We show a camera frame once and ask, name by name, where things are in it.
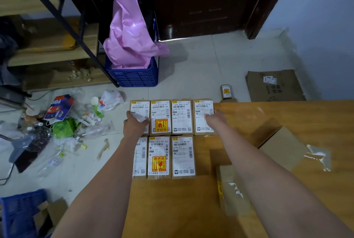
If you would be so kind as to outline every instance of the wooden table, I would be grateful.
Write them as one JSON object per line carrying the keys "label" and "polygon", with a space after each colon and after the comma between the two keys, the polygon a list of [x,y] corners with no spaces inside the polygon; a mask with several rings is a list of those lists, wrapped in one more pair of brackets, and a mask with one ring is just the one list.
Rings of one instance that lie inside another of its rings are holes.
{"label": "wooden table", "polygon": [[[331,172],[308,158],[292,172],[354,230],[354,101],[215,103],[214,108],[256,146],[281,124],[304,144],[330,149]],[[219,207],[214,166],[230,164],[220,139],[195,136],[194,145],[196,179],[133,181],[123,236],[266,237],[254,211],[226,217]]]}

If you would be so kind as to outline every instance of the white sticker on cardboard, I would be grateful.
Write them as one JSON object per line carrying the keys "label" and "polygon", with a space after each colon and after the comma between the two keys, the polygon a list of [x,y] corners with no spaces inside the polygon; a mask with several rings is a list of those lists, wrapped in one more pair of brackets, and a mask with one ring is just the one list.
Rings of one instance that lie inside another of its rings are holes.
{"label": "white sticker on cardboard", "polygon": [[172,133],[192,133],[190,101],[172,102]]}
{"label": "white sticker on cardboard", "polygon": [[277,78],[273,78],[273,76],[263,76],[264,83],[277,84]]}
{"label": "white sticker on cardboard", "polygon": [[205,114],[213,115],[214,106],[211,100],[195,100],[194,116],[195,116],[195,132],[196,133],[214,133],[206,123]]}
{"label": "white sticker on cardboard", "polygon": [[[130,107],[130,113],[136,118],[139,122],[143,122],[149,117],[150,114],[150,102],[141,101],[141,102],[132,102]],[[149,126],[145,127],[144,133],[149,133]]]}
{"label": "white sticker on cardboard", "polygon": [[193,139],[172,137],[173,176],[195,176]]}
{"label": "white sticker on cardboard", "polygon": [[221,86],[221,88],[223,98],[232,98],[230,85],[223,85]]}
{"label": "white sticker on cardboard", "polygon": [[170,174],[170,137],[149,137],[148,176]]}
{"label": "white sticker on cardboard", "polygon": [[140,137],[135,146],[133,176],[146,176],[146,149],[148,145],[147,137]]}
{"label": "white sticker on cardboard", "polygon": [[151,102],[151,133],[168,132],[171,132],[170,102]]}

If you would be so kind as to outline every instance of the blue basket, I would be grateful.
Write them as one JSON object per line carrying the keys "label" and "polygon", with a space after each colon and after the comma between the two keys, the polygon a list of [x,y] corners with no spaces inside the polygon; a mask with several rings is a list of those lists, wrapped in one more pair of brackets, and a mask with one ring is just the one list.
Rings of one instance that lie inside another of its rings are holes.
{"label": "blue basket", "polygon": [[137,70],[113,70],[112,62],[106,57],[105,68],[122,87],[155,87],[159,80],[159,68],[154,57],[150,66]]}
{"label": "blue basket", "polygon": [[0,198],[2,230],[5,238],[37,238],[33,216],[47,200],[44,189]]}

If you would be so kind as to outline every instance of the plastic bottle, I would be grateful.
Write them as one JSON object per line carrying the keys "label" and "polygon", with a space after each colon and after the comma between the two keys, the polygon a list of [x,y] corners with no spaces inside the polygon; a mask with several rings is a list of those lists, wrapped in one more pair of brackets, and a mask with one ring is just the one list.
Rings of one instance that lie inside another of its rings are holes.
{"label": "plastic bottle", "polygon": [[51,158],[47,164],[38,170],[37,177],[38,178],[45,178],[47,177],[62,161],[64,160],[64,154],[59,153],[56,154],[53,158]]}

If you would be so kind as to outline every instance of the forearm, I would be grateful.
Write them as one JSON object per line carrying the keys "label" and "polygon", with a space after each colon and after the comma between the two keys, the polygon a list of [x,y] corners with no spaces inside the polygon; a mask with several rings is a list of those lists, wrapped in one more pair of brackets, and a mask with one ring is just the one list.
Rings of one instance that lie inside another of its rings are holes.
{"label": "forearm", "polygon": [[292,173],[230,126],[218,130],[225,150],[270,237],[348,237],[351,231]]}
{"label": "forearm", "polygon": [[72,202],[53,238],[121,237],[137,138],[123,138],[104,167]]}

